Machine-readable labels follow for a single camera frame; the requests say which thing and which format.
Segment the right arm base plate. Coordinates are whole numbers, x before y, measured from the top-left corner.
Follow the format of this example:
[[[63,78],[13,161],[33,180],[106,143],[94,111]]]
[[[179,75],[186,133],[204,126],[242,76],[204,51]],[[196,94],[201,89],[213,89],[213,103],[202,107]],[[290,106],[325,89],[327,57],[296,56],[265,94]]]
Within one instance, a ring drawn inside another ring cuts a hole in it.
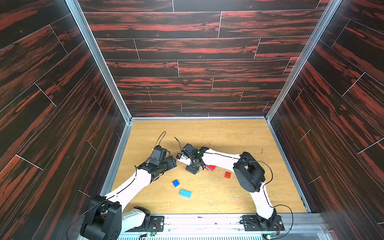
[[[246,232],[282,232],[285,230],[280,215],[272,216],[269,219],[264,219],[259,215],[243,215],[240,224],[244,226]]]

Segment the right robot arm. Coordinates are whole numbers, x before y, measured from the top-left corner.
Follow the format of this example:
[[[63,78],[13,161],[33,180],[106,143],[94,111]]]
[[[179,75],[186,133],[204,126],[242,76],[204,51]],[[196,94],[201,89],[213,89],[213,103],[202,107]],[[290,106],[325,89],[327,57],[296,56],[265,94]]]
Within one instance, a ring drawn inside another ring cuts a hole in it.
[[[281,216],[272,206],[267,191],[265,170],[248,152],[240,155],[226,154],[202,147],[199,150],[190,144],[182,148],[177,159],[187,165],[186,170],[196,174],[200,167],[216,166],[234,173],[239,185],[251,194],[257,213],[244,215],[240,221],[246,231],[285,230]]]

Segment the red long lego brick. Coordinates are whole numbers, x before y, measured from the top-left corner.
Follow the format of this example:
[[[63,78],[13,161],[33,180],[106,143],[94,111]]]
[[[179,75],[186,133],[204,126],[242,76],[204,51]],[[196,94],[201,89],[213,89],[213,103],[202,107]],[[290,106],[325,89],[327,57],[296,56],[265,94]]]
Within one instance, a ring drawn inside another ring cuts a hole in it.
[[[214,171],[214,170],[215,170],[215,168],[216,168],[216,166],[212,166],[212,165],[206,165],[206,167],[210,168],[210,169],[211,169],[211,171]]]

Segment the light blue lego front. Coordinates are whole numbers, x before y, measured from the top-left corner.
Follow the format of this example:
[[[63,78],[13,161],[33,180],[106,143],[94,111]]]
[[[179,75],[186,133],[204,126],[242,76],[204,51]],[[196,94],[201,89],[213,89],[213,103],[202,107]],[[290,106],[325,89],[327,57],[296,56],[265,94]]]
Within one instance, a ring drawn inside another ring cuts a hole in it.
[[[192,192],[184,190],[184,189],[180,189],[179,195],[184,197],[184,198],[190,199],[192,196]]]

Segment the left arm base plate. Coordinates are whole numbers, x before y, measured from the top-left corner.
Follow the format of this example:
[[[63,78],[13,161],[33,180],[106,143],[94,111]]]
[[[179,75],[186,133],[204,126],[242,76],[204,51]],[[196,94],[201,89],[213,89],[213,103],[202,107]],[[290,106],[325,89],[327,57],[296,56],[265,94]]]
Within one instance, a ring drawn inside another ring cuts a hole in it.
[[[149,220],[145,220],[145,223],[140,226],[130,230],[127,230],[126,233],[158,233],[164,231],[165,217],[164,216],[154,216],[151,215]]]

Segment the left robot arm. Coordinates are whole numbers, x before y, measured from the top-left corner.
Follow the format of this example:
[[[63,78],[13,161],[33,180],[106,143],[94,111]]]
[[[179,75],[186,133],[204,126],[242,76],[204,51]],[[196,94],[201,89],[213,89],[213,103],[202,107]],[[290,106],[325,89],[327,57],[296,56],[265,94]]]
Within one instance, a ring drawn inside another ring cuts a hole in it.
[[[91,199],[82,214],[80,235],[88,240],[116,240],[121,233],[145,232],[156,226],[151,223],[151,211],[143,207],[134,207],[125,214],[123,211],[142,189],[176,166],[177,160],[170,151],[155,146],[150,157],[135,167],[135,173],[128,180],[105,196]]]

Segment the small red lego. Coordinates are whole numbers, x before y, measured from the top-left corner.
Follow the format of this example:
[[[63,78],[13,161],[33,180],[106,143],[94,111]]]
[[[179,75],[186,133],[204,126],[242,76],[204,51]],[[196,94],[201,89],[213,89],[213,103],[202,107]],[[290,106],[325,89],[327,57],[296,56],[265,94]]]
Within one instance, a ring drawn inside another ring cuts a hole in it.
[[[224,176],[226,179],[230,179],[231,178],[231,173],[230,172],[225,172],[225,176]]]

